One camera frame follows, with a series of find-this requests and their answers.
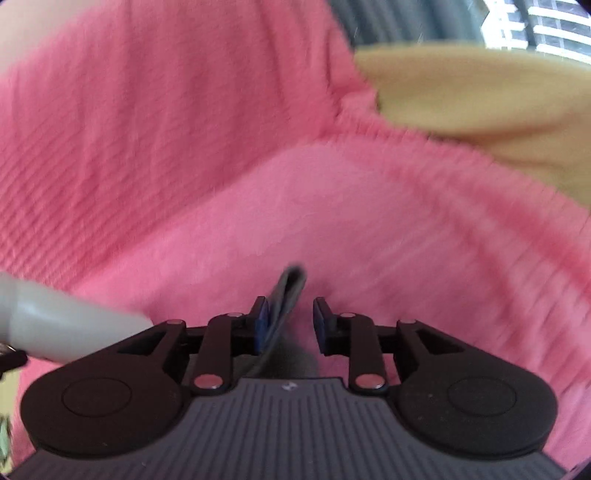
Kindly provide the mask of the pink corduroy blanket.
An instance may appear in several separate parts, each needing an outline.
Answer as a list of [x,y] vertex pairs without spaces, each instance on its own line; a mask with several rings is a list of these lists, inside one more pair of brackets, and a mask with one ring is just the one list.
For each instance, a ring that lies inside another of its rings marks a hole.
[[590,213],[393,127],[322,1],[108,1],[1,78],[1,268],[199,324],[283,267],[543,377],[549,453],[590,453]]

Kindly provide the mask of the grey cleaning cloth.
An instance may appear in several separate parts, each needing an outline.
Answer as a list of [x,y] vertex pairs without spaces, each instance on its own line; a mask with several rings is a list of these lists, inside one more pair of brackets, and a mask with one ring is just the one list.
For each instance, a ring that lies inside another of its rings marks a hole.
[[291,379],[318,375],[318,362],[294,339],[290,317],[304,291],[307,273],[300,265],[290,265],[281,273],[267,301],[270,327],[259,356],[235,359],[235,378]]

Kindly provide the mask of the grey curtain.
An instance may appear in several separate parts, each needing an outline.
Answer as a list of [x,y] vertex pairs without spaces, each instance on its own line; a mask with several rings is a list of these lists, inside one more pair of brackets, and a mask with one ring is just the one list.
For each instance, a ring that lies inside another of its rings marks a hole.
[[329,3],[353,48],[377,44],[482,44],[476,1],[342,0]]

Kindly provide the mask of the white insulated bottle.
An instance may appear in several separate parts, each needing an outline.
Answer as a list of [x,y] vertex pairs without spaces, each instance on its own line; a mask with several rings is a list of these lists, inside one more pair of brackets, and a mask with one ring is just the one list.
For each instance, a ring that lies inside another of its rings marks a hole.
[[152,327],[38,283],[1,275],[1,342],[55,363],[68,363]]

